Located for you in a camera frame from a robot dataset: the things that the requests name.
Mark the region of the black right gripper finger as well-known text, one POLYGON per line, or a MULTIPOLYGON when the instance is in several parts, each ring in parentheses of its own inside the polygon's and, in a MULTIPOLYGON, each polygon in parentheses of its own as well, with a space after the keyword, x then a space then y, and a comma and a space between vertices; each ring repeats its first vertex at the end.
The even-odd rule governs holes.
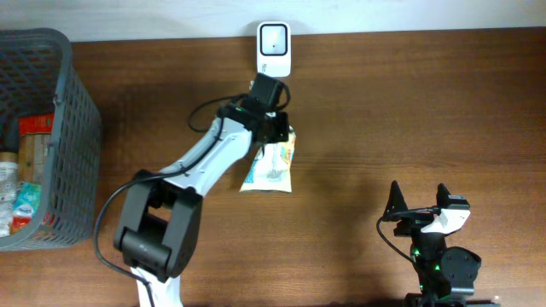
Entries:
POLYGON ((451 205, 450 192, 443 183, 438 185, 436 193, 437 206, 442 209, 447 209, 451 205))
POLYGON ((384 210, 385 220, 396 220, 397 215, 408 210, 402 191, 397 181, 391 183, 388 201, 384 210))

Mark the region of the yellow chip bag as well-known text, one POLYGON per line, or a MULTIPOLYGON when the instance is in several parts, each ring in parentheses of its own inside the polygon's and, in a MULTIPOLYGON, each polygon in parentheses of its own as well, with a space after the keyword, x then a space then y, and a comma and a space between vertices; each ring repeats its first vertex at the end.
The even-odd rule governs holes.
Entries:
POLYGON ((286 142, 268 143, 258 151, 241 185, 241 192, 274 191, 291 193, 291 165, 295 151, 296 134, 288 129, 286 142))

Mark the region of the orange pasta package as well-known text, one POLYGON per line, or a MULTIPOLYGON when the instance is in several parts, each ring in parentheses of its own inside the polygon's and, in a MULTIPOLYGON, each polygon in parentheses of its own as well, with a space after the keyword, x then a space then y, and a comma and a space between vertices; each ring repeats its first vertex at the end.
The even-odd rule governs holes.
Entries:
POLYGON ((40 184, 43 180, 54 117, 51 113, 18 118, 18 166, 22 182, 40 184))

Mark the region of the teal tissue pack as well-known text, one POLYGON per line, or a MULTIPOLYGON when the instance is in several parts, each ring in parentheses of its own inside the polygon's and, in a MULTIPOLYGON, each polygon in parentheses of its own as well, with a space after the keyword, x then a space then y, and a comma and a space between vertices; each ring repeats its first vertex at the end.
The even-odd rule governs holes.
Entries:
POLYGON ((41 200, 41 186, 31 182, 21 182, 13 205, 14 217, 33 218, 41 200))

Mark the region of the white tube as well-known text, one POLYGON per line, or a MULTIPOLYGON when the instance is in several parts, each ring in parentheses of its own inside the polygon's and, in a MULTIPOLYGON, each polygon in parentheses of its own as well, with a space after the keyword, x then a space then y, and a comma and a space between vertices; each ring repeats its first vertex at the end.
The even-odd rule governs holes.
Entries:
POLYGON ((10 234, 9 225, 13 220, 13 204, 18 185, 18 156, 16 153, 1 152, 1 237, 10 234))

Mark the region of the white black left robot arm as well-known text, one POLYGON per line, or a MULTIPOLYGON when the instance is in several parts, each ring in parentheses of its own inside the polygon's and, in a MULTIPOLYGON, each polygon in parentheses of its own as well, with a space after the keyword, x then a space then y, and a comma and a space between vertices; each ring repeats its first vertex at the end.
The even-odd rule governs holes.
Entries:
POLYGON ((198 241, 203 200, 258 145, 284 142, 288 86, 262 73, 248 93, 225 97, 204 136, 156 173, 141 170, 120 191, 125 202, 113 246, 140 286, 143 306, 179 306, 179 277, 198 241))

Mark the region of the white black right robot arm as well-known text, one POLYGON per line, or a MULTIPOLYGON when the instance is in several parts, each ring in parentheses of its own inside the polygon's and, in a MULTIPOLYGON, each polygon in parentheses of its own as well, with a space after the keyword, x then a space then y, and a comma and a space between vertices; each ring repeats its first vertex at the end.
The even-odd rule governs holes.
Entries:
POLYGON ((405 296, 404 306, 465 306, 474 294, 474 281, 481 257, 466 248, 448 247, 445 238, 462 228, 470 216, 467 199, 438 185, 436 205, 409 209, 396 181, 376 229, 384 222, 395 223, 396 237, 409 237, 409 253, 392 243, 389 247, 408 260, 415 270, 420 291, 405 296))

